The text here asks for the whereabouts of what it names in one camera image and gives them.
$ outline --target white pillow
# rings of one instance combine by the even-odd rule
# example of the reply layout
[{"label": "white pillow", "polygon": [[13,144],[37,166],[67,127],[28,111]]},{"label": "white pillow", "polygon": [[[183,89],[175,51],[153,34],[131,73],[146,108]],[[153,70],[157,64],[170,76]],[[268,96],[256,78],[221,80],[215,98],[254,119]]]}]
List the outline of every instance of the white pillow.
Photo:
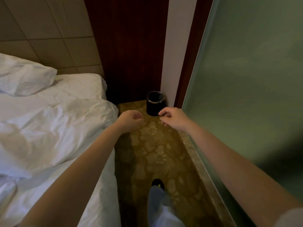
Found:
[{"label": "white pillow", "polygon": [[54,82],[57,70],[0,53],[0,91],[14,96],[35,94]]}]

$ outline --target floral carpet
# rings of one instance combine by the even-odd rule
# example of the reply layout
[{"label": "floral carpet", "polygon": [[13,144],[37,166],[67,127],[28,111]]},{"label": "floral carpet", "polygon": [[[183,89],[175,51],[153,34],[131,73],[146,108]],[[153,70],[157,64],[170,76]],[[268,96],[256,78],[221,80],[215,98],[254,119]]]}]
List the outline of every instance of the floral carpet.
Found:
[{"label": "floral carpet", "polygon": [[120,113],[136,109],[145,121],[141,129],[123,134],[115,145],[122,227],[148,226],[147,197],[155,178],[164,182],[185,226],[222,226],[178,132],[163,126],[159,116],[149,116],[145,101],[118,108]]}]

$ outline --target white duvet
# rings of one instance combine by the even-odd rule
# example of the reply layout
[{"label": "white duvet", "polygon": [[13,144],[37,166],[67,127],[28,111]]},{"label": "white duvet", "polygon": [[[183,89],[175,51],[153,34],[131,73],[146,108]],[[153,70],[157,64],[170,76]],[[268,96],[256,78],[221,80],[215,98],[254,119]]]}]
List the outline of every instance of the white duvet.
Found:
[{"label": "white duvet", "polygon": [[[51,91],[53,98],[60,98],[59,90]],[[64,101],[48,100],[39,108],[1,120],[0,226],[18,224],[54,180],[117,118],[116,106],[101,96],[81,99],[73,91],[67,95]],[[121,225],[114,155],[113,151],[79,226]]]}]

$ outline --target dark wooden panel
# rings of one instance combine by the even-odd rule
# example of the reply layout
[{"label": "dark wooden panel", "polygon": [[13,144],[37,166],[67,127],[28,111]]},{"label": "dark wooden panel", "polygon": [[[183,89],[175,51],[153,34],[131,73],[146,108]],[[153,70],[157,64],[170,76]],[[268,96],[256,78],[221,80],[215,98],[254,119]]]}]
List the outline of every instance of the dark wooden panel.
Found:
[{"label": "dark wooden panel", "polygon": [[108,84],[108,100],[159,91],[169,0],[84,0]]},{"label": "dark wooden panel", "polygon": [[199,52],[200,43],[203,37],[208,15],[210,13],[213,0],[197,0],[194,18],[191,24],[184,62],[177,89],[175,107],[181,108],[191,78],[196,57]]}]

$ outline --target shoe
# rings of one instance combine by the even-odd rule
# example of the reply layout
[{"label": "shoe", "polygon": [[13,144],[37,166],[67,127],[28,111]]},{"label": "shoe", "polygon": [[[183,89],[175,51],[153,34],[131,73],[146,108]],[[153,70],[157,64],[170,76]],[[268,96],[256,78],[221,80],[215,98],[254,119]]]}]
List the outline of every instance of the shoe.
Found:
[{"label": "shoe", "polygon": [[161,179],[154,179],[153,182],[151,183],[151,186],[158,186],[161,187],[162,190],[164,190],[164,183],[162,182]]}]

